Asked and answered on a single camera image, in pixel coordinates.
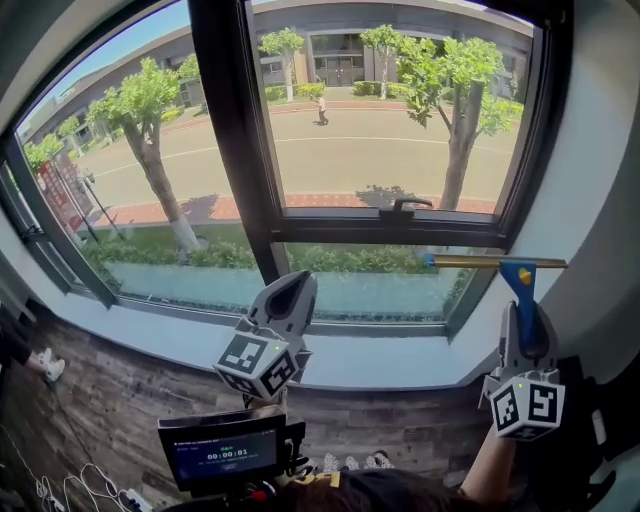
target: cable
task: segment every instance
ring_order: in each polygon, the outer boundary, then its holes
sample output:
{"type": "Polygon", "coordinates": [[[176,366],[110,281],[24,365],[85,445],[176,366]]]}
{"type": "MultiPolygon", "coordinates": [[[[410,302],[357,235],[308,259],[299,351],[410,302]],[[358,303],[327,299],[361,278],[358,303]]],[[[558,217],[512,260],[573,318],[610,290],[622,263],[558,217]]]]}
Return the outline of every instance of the cable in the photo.
{"type": "MultiPolygon", "coordinates": [[[[36,494],[38,495],[39,498],[42,499],[42,510],[44,510],[45,512],[53,512],[51,508],[51,502],[52,500],[55,500],[55,501],[58,501],[58,500],[53,495],[49,478],[47,476],[43,476],[40,480],[36,478],[36,476],[33,474],[33,471],[31,471],[31,468],[22,457],[20,450],[18,449],[18,447],[16,446],[16,443],[11,437],[11,434],[9,434],[9,432],[7,431],[7,429],[2,423],[0,423],[0,428],[6,434],[7,438],[11,442],[11,445],[13,446],[13,449],[16,451],[16,453],[18,454],[18,457],[22,461],[22,464],[29,472],[29,475],[31,475],[31,478],[33,478],[33,481],[36,484],[36,494]],[[47,504],[49,506],[48,511],[44,506],[45,500],[47,501],[47,504]]],[[[125,507],[124,504],[122,503],[122,500],[120,499],[120,495],[126,491],[124,489],[118,490],[118,487],[113,482],[113,480],[111,480],[107,475],[105,475],[104,472],[98,466],[96,466],[93,462],[87,462],[84,466],[82,466],[79,477],[76,475],[69,475],[62,481],[62,492],[64,493],[64,499],[67,505],[67,509],[66,509],[67,512],[71,512],[71,506],[69,505],[69,497],[67,495],[68,480],[77,480],[78,482],[80,482],[80,485],[84,488],[85,491],[87,491],[87,494],[89,494],[89,497],[93,502],[93,506],[95,507],[96,512],[100,512],[100,507],[98,507],[98,502],[96,501],[95,497],[112,500],[116,504],[116,506],[120,509],[121,512],[133,512],[131,509],[128,509],[127,507],[125,507]],[[84,479],[84,472],[89,467],[93,467],[104,479],[105,489],[107,494],[101,494],[99,492],[92,490],[91,487],[89,487],[89,484],[87,484],[87,482],[84,479]]]]}

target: tree trunk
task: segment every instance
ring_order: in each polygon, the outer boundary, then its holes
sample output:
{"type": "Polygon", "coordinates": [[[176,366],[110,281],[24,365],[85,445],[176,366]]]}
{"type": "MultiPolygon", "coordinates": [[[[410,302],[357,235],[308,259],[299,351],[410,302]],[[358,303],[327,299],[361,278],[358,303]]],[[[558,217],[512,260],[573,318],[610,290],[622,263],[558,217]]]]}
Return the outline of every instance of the tree trunk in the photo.
{"type": "Polygon", "coordinates": [[[467,106],[462,112],[461,88],[458,85],[454,87],[451,137],[449,138],[449,166],[447,167],[444,192],[440,200],[440,210],[455,211],[458,208],[469,156],[476,140],[483,90],[484,84],[482,82],[471,82],[467,106]]]}
{"type": "Polygon", "coordinates": [[[145,141],[144,134],[140,133],[133,120],[125,121],[122,126],[131,150],[171,224],[176,243],[186,253],[200,249],[196,235],[173,195],[171,183],[160,158],[160,117],[158,116],[153,124],[151,143],[145,141]]]}
{"type": "Polygon", "coordinates": [[[282,59],[284,60],[284,85],[287,90],[287,101],[293,101],[293,79],[291,76],[293,71],[293,55],[289,54],[289,52],[284,52],[282,59]]]}
{"type": "Polygon", "coordinates": [[[380,98],[387,99],[387,73],[389,71],[389,47],[385,48],[382,57],[382,81],[380,82],[380,98]]]}

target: black window frame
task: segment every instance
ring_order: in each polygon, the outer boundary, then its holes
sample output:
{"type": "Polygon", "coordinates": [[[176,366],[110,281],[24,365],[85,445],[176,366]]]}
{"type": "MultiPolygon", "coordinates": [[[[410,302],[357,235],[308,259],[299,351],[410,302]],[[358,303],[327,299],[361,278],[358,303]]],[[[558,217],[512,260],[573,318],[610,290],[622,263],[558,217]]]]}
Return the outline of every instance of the black window frame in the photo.
{"type": "MultiPolygon", "coordinates": [[[[34,87],[0,138],[16,183],[41,223],[30,234],[0,176],[0,202],[38,263],[64,292],[81,292],[42,249],[50,242],[87,289],[106,307],[114,304],[231,325],[235,317],[135,301],[113,294],[91,269],[39,193],[17,137],[17,127],[51,87],[105,41],[173,3],[134,0],[87,33],[34,87]]],[[[494,214],[416,210],[407,221],[385,221],[373,208],[287,208],[269,123],[257,38],[249,0],[187,0],[192,38],[220,154],[241,222],[265,284],[289,271],[285,243],[465,246],[508,252],[522,227],[549,162],[564,110],[571,67],[571,3],[489,0],[484,5],[534,23],[529,82],[514,155],[494,214]]],[[[469,280],[446,325],[313,324],[315,334],[353,336],[453,336],[482,297],[491,274],[469,280]]]]}

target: tree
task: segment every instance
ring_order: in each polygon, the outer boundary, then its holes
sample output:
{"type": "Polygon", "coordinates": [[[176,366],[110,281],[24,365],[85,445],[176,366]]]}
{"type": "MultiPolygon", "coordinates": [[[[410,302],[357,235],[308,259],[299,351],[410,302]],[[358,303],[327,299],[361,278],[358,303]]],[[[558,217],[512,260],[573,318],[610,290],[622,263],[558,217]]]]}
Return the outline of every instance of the tree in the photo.
{"type": "Polygon", "coordinates": [[[402,36],[398,34],[391,25],[380,25],[378,28],[365,30],[360,34],[362,42],[378,52],[382,59],[382,83],[380,84],[380,97],[387,97],[387,73],[389,71],[389,59],[391,54],[398,48],[402,41],[402,36]]]}
{"type": "Polygon", "coordinates": [[[200,246],[178,205],[160,158],[160,121],[180,90],[178,75],[161,70],[155,60],[142,59],[141,71],[126,77],[120,90],[111,87],[89,106],[90,121],[103,120],[113,130],[122,127],[129,146],[171,223],[176,242],[186,253],[200,246]]]}
{"type": "Polygon", "coordinates": [[[260,43],[261,51],[282,57],[287,101],[293,101],[293,55],[296,50],[302,48],[303,44],[304,39],[289,28],[265,35],[260,43]]]}
{"type": "Polygon", "coordinates": [[[481,133],[493,136],[508,131],[511,119],[508,102],[494,100],[485,91],[492,77],[504,71],[496,45],[478,38],[447,38],[444,47],[445,55],[436,57],[431,40],[403,38],[398,74],[411,88],[409,117],[426,128],[431,109],[436,108],[449,130],[449,166],[440,209],[455,210],[475,140],[481,133]],[[451,119],[441,105],[448,80],[453,85],[451,119]]]}
{"type": "Polygon", "coordinates": [[[27,157],[27,162],[33,173],[38,172],[40,166],[47,160],[50,160],[53,155],[60,151],[64,147],[62,142],[54,133],[48,134],[42,142],[35,145],[33,142],[27,142],[24,145],[24,153],[27,157]]]}
{"type": "Polygon", "coordinates": [[[200,68],[195,53],[189,55],[180,65],[178,75],[184,80],[200,80],[200,68]]]}
{"type": "Polygon", "coordinates": [[[82,156],[84,153],[76,138],[76,130],[79,126],[80,122],[76,116],[67,117],[58,128],[58,135],[63,138],[66,137],[71,142],[73,149],[78,153],[78,156],[82,156]]]}

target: hedge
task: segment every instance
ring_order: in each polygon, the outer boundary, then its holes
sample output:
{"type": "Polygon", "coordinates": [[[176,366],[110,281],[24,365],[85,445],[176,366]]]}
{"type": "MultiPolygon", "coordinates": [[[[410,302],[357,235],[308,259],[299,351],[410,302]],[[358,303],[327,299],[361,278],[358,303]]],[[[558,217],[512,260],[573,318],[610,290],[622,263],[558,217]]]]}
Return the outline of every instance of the hedge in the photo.
{"type": "MultiPolygon", "coordinates": [[[[104,273],[108,263],[139,263],[146,265],[184,265],[177,251],[168,247],[141,248],[126,242],[87,243],[82,252],[93,267],[104,273]]],[[[407,247],[382,246],[375,249],[335,251],[313,245],[302,255],[289,255],[292,269],[315,272],[373,272],[394,274],[431,274],[437,269],[427,267],[407,247]]],[[[194,267],[256,268],[249,248],[232,242],[215,242],[208,249],[191,252],[188,264],[194,267]]]]}
{"type": "MultiPolygon", "coordinates": [[[[381,82],[370,80],[353,82],[353,94],[354,96],[380,96],[381,86],[381,82]]],[[[408,93],[409,87],[407,85],[387,82],[387,98],[406,96],[408,93]]]]}
{"type": "MultiPolygon", "coordinates": [[[[284,85],[272,85],[264,88],[267,101],[275,101],[286,96],[284,85]]],[[[324,84],[299,84],[293,86],[293,96],[320,96],[324,93],[324,84]]]]}
{"type": "Polygon", "coordinates": [[[184,105],[179,107],[171,106],[162,114],[163,121],[173,121],[184,113],[184,105]]]}

